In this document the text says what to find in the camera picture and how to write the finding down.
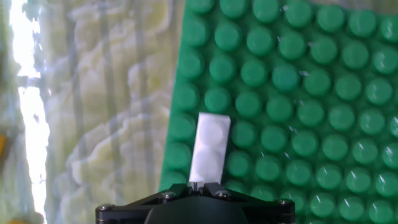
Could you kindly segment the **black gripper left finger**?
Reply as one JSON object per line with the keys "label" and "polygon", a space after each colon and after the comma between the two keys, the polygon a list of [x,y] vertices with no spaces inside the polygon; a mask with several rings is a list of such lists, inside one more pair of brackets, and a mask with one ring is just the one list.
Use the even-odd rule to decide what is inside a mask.
{"label": "black gripper left finger", "polygon": [[104,203],[95,209],[95,223],[117,224],[128,220],[144,221],[155,206],[191,196],[195,189],[195,182],[173,184],[169,189],[127,205],[117,206],[112,203]]}

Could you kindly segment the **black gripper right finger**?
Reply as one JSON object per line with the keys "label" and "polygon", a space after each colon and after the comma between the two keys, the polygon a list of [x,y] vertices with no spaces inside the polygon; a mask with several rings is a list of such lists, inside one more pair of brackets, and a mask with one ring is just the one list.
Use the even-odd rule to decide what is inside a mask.
{"label": "black gripper right finger", "polygon": [[205,223],[295,222],[295,203],[290,199],[264,201],[217,182],[195,184],[199,217]]}

